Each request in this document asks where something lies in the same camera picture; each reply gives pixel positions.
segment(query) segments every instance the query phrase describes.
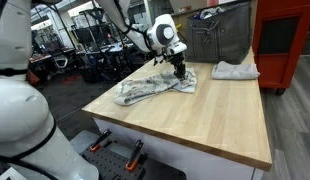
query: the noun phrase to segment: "wooden table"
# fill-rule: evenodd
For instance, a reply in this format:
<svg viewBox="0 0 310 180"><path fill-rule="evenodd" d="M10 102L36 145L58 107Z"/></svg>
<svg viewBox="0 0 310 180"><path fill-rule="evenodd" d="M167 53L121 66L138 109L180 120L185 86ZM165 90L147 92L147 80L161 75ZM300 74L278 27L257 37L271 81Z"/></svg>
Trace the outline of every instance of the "wooden table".
<svg viewBox="0 0 310 180"><path fill-rule="evenodd" d="M243 63L253 62L253 53L250 51ZM163 161L170 157L172 161L186 158L185 153L182 155L183 153L179 152L184 150L190 153L189 156L193 156L185 160L186 164L192 164L190 161L197 159L195 166L205 161L202 166L212 166L210 168L214 170L216 164L221 173L223 168L228 170L224 173L229 173L229 176L223 174L219 176L215 170L198 167L202 170L193 169L189 173L191 180L205 179L206 176L207 179L208 177L247 179L245 173L249 174L251 170L254 170L255 175L258 172L258 177L254 179L260 179L262 172L270 169L272 161L258 82L212 80L213 65L186 63L187 67L194 68L198 77L194 94L167 92L124 107L112 101L117 88L115 86L83 110L96 119L101 130L113 128L127 131L126 134L118 132L117 136L121 139L134 136L144 138L145 144L161 141L166 143L165 146L174 146L175 149L165 149L163 146L158 148L156 145L150 145L159 151L165 149L163 151L169 156L159 155ZM173 66L161 64L153 67L153 62L149 62L126 79L143 78L164 71L173 71ZM155 151L151 148L147 150L151 152L150 154ZM168 163L171 163L171 166L179 166L175 162L168 161ZM232 169L235 166L237 170L247 168L247 171Z"/></svg>

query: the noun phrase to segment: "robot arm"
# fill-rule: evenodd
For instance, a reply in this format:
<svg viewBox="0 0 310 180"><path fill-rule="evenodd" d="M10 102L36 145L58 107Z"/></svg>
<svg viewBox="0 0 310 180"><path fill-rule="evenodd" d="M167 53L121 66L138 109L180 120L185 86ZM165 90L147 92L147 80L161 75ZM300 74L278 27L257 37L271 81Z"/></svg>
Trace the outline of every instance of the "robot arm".
<svg viewBox="0 0 310 180"><path fill-rule="evenodd" d="M155 19L153 27L141 32L130 24L127 11L129 0L98 0L106 11L110 20L133 41L142 52L152 52L155 55L154 65L162 63L164 59L170 61L175 67L175 75L184 79L185 65L182 52L187 49L180 42L172 17L168 14Z"/></svg>

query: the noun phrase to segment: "crumpled cloth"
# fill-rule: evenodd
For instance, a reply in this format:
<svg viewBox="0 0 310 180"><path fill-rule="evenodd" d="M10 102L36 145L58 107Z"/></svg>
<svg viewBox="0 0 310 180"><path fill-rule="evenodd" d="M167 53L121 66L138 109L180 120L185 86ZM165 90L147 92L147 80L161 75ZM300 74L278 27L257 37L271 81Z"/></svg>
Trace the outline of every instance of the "crumpled cloth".
<svg viewBox="0 0 310 180"><path fill-rule="evenodd" d="M259 75L256 64L231 65L225 61L215 65L212 71L212 79L252 80Z"/></svg>
<svg viewBox="0 0 310 180"><path fill-rule="evenodd" d="M176 90L184 93L194 93L197 77L193 68L187 68L185 80L180 81L173 72L159 73L138 80L125 80L118 85L113 101L122 106L128 106L148 97Z"/></svg>

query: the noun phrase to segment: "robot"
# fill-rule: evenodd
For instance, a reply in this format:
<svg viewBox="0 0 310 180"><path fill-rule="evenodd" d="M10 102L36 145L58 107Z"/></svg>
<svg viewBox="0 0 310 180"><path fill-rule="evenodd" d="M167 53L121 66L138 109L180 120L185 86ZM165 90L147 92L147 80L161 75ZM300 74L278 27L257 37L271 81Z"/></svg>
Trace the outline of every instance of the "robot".
<svg viewBox="0 0 310 180"><path fill-rule="evenodd" d="M32 51L31 3L60 1L0 0L0 161L42 174L40 179L97 180L97 168L75 152L56 126L44 96L25 82ZM129 0L98 3L142 52L156 56L155 65L167 60L174 65L176 77L184 78L187 47L180 42L170 15L157 17L153 27L141 32L127 18Z"/></svg>

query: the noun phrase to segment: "red cabinet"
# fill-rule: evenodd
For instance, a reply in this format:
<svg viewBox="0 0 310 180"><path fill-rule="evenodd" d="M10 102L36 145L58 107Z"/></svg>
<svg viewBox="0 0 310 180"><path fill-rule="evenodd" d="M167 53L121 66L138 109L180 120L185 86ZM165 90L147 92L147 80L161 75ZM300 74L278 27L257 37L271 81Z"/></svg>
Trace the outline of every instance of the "red cabinet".
<svg viewBox="0 0 310 180"><path fill-rule="evenodd" d="M310 0L259 0L253 52L260 87L290 86L310 27Z"/></svg>

